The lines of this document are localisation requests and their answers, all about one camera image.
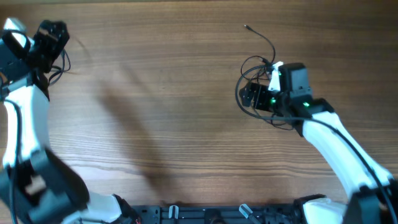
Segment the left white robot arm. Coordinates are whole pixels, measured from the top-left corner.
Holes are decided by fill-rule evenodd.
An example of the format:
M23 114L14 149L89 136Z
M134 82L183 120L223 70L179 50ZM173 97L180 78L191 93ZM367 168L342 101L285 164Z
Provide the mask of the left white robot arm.
M46 74L64 53L66 23L44 20L33 38L19 27L1 32L1 103L7 111L1 200L14 223L83 223L90 199L80 176L51 150Z

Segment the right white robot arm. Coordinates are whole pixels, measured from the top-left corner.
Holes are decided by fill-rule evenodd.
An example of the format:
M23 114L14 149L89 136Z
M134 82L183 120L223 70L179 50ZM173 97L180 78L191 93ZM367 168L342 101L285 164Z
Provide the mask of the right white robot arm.
M239 108L275 127L288 124L327 161L348 203L311 195L294 201L292 223L397 223L397 180L343 126L334 108L315 99L302 63L265 61L241 74L235 87Z

